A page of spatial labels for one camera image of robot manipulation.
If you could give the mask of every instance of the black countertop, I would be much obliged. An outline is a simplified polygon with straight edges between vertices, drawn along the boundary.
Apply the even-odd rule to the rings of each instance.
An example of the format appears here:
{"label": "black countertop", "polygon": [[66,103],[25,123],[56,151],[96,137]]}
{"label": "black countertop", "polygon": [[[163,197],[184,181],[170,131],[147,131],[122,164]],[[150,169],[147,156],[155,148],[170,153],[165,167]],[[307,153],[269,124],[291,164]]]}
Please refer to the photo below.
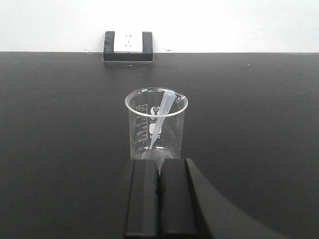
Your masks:
{"label": "black countertop", "polygon": [[1,234],[77,238],[130,157],[124,99],[184,93],[182,156],[292,239],[319,238],[319,54],[0,53]]}

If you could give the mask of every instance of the beaker rim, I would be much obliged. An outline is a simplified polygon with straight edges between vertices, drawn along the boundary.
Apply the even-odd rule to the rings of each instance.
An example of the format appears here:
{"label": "beaker rim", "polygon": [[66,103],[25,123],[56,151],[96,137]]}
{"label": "beaker rim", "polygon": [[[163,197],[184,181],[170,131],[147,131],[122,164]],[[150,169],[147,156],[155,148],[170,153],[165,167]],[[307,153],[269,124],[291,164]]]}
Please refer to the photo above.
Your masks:
{"label": "beaker rim", "polygon": [[141,88],[141,89],[138,89],[138,90],[135,90],[131,93],[129,93],[128,96],[126,96],[125,98],[125,105],[126,107],[136,113],[137,115],[140,115],[140,116],[145,116],[145,117],[151,117],[151,118],[163,118],[163,117],[170,117],[170,116],[175,116],[175,115],[178,115],[180,113],[182,113],[188,106],[188,100],[187,100],[187,97],[183,94],[180,94],[179,92],[176,92],[174,91],[176,94],[180,95],[181,96],[181,99],[184,101],[184,107],[179,110],[179,111],[176,111],[176,112],[173,112],[173,113],[170,113],[170,114],[166,114],[166,115],[149,115],[149,114],[144,114],[144,113],[141,113],[141,112],[138,112],[136,110],[134,110],[130,105],[129,105],[129,101],[137,94],[137,93],[142,93],[142,92],[145,92],[145,91],[149,91],[149,90],[161,90],[161,91],[174,91],[172,89],[169,89],[169,88],[163,88],[163,87],[148,87],[148,88]]}

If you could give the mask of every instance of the outlet cover plate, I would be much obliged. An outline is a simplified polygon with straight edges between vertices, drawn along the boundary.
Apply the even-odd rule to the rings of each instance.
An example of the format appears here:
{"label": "outlet cover plate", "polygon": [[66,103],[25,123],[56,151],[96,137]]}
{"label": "outlet cover plate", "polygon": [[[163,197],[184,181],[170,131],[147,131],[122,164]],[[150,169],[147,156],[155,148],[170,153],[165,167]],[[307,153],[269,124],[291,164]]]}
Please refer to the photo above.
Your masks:
{"label": "outlet cover plate", "polygon": [[114,53],[142,53],[143,36],[141,31],[115,31]]}

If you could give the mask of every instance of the wall outlet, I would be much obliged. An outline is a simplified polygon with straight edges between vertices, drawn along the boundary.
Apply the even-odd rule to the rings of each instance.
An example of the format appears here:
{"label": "wall outlet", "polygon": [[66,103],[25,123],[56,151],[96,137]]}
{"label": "wall outlet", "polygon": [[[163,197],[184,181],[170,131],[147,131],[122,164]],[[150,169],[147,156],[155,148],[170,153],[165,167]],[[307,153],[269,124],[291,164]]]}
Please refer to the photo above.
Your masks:
{"label": "wall outlet", "polygon": [[114,53],[142,53],[143,35],[141,31],[115,31]]}

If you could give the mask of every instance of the glass beaker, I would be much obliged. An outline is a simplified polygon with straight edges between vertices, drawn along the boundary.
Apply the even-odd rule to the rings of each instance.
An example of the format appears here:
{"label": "glass beaker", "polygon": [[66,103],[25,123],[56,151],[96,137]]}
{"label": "glass beaker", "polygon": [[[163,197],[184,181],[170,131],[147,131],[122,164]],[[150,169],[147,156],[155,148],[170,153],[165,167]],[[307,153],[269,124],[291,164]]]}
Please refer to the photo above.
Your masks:
{"label": "glass beaker", "polygon": [[[166,88],[144,88],[133,91],[126,99],[129,109],[132,159],[153,159],[160,171],[165,159],[180,158],[186,96],[175,93],[175,100],[167,115],[158,115]],[[152,149],[151,138],[159,118],[165,117]]]}

